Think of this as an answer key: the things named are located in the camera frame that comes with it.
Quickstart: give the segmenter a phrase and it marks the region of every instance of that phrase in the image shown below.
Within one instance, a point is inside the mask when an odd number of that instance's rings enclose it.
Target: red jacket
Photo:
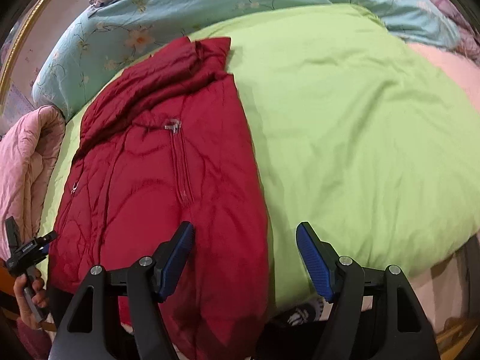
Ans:
[[[192,222],[193,253],[161,306],[190,360],[251,355],[266,316],[266,207],[229,50],[228,38],[178,39],[97,97],[49,252],[52,285],[75,292],[95,264],[130,266]]]

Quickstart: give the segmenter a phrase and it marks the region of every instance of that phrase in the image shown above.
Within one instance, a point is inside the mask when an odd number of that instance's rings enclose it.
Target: pink quilt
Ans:
[[[439,50],[433,46],[410,43],[409,47],[443,70],[448,77],[465,91],[472,105],[480,112],[480,67],[463,55]]]
[[[477,65],[480,65],[480,34],[470,26],[450,0],[430,1],[434,3],[445,16],[457,24],[461,40],[456,51],[472,59]]]
[[[7,218],[15,218],[23,242],[38,232],[64,135],[62,114],[46,105],[20,118],[0,142],[0,259],[10,257]]]

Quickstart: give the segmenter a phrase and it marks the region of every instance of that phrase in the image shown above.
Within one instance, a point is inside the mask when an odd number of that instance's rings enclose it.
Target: light blue floral sheet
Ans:
[[[429,0],[119,0],[69,26],[38,74],[33,99],[57,105],[68,121],[120,69],[175,38],[253,12],[330,3],[366,7],[406,41],[446,49],[459,42],[455,24]]]

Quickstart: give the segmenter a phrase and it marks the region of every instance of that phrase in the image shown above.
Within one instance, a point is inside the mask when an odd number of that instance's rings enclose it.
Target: human hand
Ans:
[[[49,304],[47,292],[43,288],[45,282],[41,278],[42,273],[38,269],[35,269],[35,276],[37,279],[35,279],[35,281],[32,283],[32,288],[36,294],[32,298],[32,302],[34,305],[44,308]],[[25,274],[16,278],[15,284],[13,285],[13,292],[15,293],[15,297],[17,299],[18,308],[20,309],[20,318],[22,319],[22,322],[31,329],[38,329],[40,324],[35,320],[35,316],[33,315],[32,310],[30,310],[30,307],[25,299],[25,295],[23,294],[23,289],[26,287],[26,285],[27,277]]]

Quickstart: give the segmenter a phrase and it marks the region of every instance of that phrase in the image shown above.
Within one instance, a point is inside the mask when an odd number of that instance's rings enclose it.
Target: lime green comforter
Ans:
[[[229,36],[227,66],[254,142],[270,218],[271,313],[312,293],[295,244],[309,221],[365,266],[408,275],[480,225],[480,117],[439,69],[349,4],[253,14],[193,39]],[[52,228],[78,147],[67,125],[42,231]]]

